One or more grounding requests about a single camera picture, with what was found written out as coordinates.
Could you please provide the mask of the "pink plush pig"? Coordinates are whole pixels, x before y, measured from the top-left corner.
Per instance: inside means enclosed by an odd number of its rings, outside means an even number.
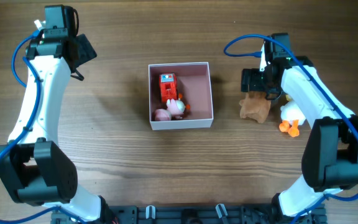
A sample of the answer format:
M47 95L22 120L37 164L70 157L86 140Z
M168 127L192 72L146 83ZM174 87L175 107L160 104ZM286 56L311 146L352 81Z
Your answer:
M185 111L190 109L190 105L184 104L181 100L182 95L178 95L178 99L173 98L166 101L166 108L157 109L154 112L155 121L171 121L181 120L184 118Z

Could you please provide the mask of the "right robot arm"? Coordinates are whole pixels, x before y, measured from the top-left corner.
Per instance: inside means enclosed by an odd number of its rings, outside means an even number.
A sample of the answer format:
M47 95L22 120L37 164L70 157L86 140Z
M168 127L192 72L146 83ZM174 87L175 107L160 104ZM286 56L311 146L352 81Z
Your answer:
M296 124L307 121L311 127L302 174L277 195L279 217L295 222L330 198L357 200L358 116L328 90L307 57L294 55L287 33L258 38L264 43L252 56L260 67L243 70L241 90L264 93L266 100L288 95L280 129L296 135Z

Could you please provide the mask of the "white plush duck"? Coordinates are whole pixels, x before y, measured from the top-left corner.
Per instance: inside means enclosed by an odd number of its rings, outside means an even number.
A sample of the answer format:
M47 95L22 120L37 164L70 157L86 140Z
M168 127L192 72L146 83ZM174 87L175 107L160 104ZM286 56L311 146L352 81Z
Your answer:
M282 122L279 124L279 130L295 138L299 136L298 127L305 122L306 117L290 95L285 97L288 102L280 107Z

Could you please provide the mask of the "white cardboard box pink inside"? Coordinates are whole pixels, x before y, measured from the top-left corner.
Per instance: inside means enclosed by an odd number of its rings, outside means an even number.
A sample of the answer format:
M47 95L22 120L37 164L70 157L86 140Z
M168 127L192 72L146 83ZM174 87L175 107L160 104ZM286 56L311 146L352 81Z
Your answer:
M154 112L165 109L159 87L159 76L174 73L177 78L177 92L190 109L181 120L155 121ZM149 121L153 130L209 128L214 119L213 99L209 63L165 63L149 65Z

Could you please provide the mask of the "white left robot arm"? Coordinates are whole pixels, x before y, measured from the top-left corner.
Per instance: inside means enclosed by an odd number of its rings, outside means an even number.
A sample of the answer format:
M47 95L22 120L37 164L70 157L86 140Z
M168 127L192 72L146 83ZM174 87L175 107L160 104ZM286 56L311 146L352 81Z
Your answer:
M58 146L58 122L70 78L95 58L78 13L64 5L47 6L45 20L23 42L29 69L21 111L7 144L0 146L0 179L16 203L67 212L78 222L102 219L103 202L78 184L74 163Z

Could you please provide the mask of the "brown plush toy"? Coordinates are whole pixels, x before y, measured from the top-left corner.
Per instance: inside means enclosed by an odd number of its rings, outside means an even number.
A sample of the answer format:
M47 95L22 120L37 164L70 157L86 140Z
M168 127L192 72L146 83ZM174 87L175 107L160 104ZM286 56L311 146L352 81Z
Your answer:
M262 91L247 92L245 98L239 102L241 106L240 117L250 118L258 123L264 123L269 115L271 101L267 100L266 93Z

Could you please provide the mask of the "red toy truck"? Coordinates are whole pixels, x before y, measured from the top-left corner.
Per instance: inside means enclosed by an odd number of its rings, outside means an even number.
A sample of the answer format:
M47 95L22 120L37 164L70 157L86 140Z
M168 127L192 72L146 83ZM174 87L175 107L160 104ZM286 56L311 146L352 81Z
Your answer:
M159 76L160 96L162 103L167 100L177 100L177 78L174 73L163 73Z

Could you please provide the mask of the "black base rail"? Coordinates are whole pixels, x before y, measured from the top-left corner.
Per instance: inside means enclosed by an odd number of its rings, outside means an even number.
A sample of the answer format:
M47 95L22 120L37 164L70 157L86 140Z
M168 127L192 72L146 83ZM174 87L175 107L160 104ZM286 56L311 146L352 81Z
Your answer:
M222 205L214 207L148 207L115 206L111 207L111 223L233 223L233 224L264 224L290 223L292 218L270 218L277 212L268 204L226 206L225 212L218 211Z

